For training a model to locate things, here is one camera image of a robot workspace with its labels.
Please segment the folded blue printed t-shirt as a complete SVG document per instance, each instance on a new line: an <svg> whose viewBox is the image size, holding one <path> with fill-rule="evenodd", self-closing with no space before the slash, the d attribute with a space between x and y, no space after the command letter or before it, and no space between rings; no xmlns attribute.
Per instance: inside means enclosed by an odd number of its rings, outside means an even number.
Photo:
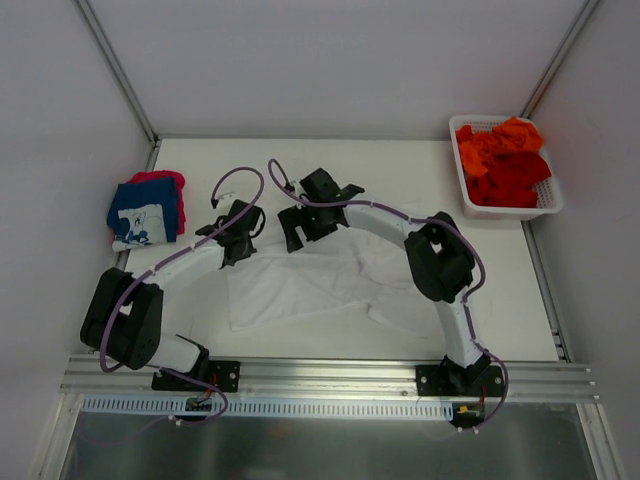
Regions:
<svg viewBox="0 0 640 480"><path fill-rule="evenodd" d="M156 192L143 191L141 184L119 184L107 213L107 226L114 234L112 250L174 243L167 239L165 211Z"/></svg>

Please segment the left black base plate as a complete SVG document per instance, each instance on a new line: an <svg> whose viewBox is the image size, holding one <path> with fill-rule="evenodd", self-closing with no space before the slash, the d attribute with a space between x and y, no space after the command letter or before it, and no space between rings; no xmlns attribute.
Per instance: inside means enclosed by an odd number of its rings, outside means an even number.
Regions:
<svg viewBox="0 0 640 480"><path fill-rule="evenodd" d="M151 389L160 392L205 392L213 385L224 393L236 393L240 381L239 361L205 358L192 370L175 374L163 372L155 375Z"/></svg>

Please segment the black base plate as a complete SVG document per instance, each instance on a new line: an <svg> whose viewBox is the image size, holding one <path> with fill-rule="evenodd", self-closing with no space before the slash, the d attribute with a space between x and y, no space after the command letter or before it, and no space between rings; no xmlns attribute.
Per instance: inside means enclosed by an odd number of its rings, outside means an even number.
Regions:
<svg viewBox="0 0 640 480"><path fill-rule="evenodd" d="M437 365L417 365L415 381L417 393L421 397L481 397L499 398L505 391L505 380L502 370L491 365L470 386L457 390L448 381L441 380Z"/></svg>
<svg viewBox="0 0 640 480"><path fill-rule="evenodd" d="M205 392L213 385L224 393L236 393L240 381L239 361L205 358L192 370L175 374L163 372L155 375L151 389L160 392Z"/></svg>

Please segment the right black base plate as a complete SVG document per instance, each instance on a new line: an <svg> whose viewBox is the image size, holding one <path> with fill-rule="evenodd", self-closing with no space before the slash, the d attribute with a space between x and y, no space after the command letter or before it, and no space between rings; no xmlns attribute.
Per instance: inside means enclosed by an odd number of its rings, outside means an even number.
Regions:
<svg viewBox="0 0 640 480"><path fill-rule="evenodd" d="M457 390L448 381L441 380L437 365L417 365L415 381L417 393L421 397L481 397L499 398L505 391L505 380L502 370L491 365L470 386Z"/></svg>

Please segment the orange t-shirt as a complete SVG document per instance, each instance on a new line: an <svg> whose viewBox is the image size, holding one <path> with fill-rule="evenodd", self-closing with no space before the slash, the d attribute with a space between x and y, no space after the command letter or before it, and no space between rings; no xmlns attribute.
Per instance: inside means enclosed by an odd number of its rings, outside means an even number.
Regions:
<svg viewBox="0 0 640 480"><path fill-rule="evenodd" d="M473 130L464 124L455 131L460 160L465 173L482 177L490 167L498 164L500 157L537 153L544 140L536 127L516 117L492 127L489 131Z"/></svg>

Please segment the red t-shirt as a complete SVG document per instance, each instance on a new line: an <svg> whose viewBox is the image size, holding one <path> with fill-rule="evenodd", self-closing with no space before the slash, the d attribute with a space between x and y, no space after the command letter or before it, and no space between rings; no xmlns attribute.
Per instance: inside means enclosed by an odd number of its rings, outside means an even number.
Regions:
<svg viewBox="0 0 640 480"><path fill-rule="evenodd" d="M552 176L546 161L533 152L502 156L482 177L469 177L467 192L475 205L500 208L536 208L534 186Z"/></svg>

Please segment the aluminium frame post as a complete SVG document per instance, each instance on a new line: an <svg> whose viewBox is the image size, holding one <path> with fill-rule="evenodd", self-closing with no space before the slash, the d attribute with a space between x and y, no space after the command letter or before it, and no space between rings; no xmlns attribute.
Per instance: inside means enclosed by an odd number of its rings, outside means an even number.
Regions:
<svg viewBox="0 0 640 480"><path fill-rule="evenodd" d="M126 74L117 52L109 39L107 31L102 25L102 22L92 5L92 2L88 0L73 0L72 3L84 25L88 29L88 32L104 63L106 64L106 67L108 68L117 88L128 105L144 137L151 145L155 146L159 141L159 136L152 126L139 96Z"/></svg>
<svg viewBox="0 0 640 480"><path fill-rule="evenodd" d="M601 7L602 0L585 0L554 50L547 66L537 81L531 95L524 104L520 116L530 119L540 107L545 95L553 85L573 47L578 43L586 28Z"/></svg>

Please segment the white plastic basket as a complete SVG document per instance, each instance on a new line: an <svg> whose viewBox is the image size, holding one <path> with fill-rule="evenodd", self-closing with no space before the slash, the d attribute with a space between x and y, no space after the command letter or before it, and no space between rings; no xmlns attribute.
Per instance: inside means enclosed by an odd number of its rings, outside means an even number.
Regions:
<svg viewBox="0 0 640 480"><path fill-rule="evenodd" d="M467 114L455 115L449 120L449 132L452 142L455 168L458 175L458 183L460 187L462 211L463 215L468 219L528 221L541 215L555 214L559 212L563 206L559 184L553 176L549 155L545 150L545 144L537 153L548 164L552 176L534 186L535 191L538 193L538 202L536 208L486 207L475 205L471 202L466 187L466 181L471 176L467 175L462 167L458 151L458 144L455 138L455 131L464 124L471 125L475 132L489 131L492 127L503 123L511 117L513 116ZM526 120L520 117L516 118L525 122L530 122L534 125L534 123L530 120Z"/></svg>

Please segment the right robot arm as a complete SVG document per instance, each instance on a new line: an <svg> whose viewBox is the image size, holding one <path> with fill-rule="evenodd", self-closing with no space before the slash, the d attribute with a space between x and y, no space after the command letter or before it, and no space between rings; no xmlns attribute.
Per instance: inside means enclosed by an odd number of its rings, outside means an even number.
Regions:
<svg viewBox="0 0 640 480"><path fill-rule="evenodd" d="M414 218L365 198L357 185L339 187L322 168L299 182L300 195L289 181L275 185L297 202L277 214L288 252L340 226L368 232L402 249L413 283L434 302L444 333L445 354L432 375L433 388L466 396L481 387L491 357L475 332L469 299L483 286L486 269L449 214Z"/></svg>

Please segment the aluminium mounting rail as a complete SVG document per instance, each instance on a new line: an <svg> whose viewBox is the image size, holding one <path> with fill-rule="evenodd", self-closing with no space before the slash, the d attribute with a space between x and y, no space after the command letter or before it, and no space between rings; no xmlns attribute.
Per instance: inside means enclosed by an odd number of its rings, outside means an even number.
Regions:
<svg viewBox="0 0 640 480"><path fill-rule="evenodd" d="M419 361L241 358L242 398L417 400ZM601 390L586 365L509 362L507 399L517 403L597 404ZM91 354L73 355L59 391L76 394L151 394L154 368L101 370Z"/></svg>

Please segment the white t-shirt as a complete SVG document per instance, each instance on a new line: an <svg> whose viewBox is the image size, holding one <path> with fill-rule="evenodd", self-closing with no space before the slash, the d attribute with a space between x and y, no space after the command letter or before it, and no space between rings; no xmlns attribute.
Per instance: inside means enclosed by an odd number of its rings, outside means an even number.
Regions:
<svg viewBox="0 0 640 480"><path fill-rule="evenodd" d="M415 287L406 253L371 233L340 229L289 253L265 244L227 273L233 331L311 320L362 307L385 327L429 338L441 333L435 305Z"/></svg>

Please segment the right aluminium frame post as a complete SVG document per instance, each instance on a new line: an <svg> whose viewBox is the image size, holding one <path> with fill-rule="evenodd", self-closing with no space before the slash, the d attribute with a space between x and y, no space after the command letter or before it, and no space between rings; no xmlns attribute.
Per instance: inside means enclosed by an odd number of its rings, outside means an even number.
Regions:
<svg viewBox="0 0 640 480"><path fill-rule="evenodd" d="M524 104L520 116L530 119L540 107L545 95L553 85L573 47L578 43L586 28L601 7L602 0L585 0L554 50L547 66L537 81L531 95Z"/></svg>

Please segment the left aluminium frame post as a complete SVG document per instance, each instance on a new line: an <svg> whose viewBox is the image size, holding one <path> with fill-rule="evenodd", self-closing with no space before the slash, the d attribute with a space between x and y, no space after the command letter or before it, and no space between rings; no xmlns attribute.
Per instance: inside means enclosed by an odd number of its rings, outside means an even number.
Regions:
<svg viewBox="0 0 640 480"><path fill-rule="evenodd" d="M92 2L88 0L73 0L72 3L84 25L88 29L88 32L104 63L106 64L106 67L108 68L117 88L128 105L144 137L151 145L155 146L159 141L159 136L152 126L139 96L126 74L117 52L109 39L107 31L102 25L102 22L92 5Z"/></svg>

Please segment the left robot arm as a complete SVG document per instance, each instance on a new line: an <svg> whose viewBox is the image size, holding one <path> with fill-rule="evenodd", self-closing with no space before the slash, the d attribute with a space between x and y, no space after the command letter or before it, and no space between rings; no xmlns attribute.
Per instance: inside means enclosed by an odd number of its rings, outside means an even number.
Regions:
<svg viewBox="0 0 640 480"><path fill-rule="evenodd" d="M160 391L220 387L225 371L237 374L239 364L216 366L203 345L162 331L163 307L201 278L250 258L254 238L266 214L258 206L234 200L226 215L196 233L204 243L192 245L163 266L136 278L116 267L100 277L80 330L80 341L120 367L155 367Z"/></svg>

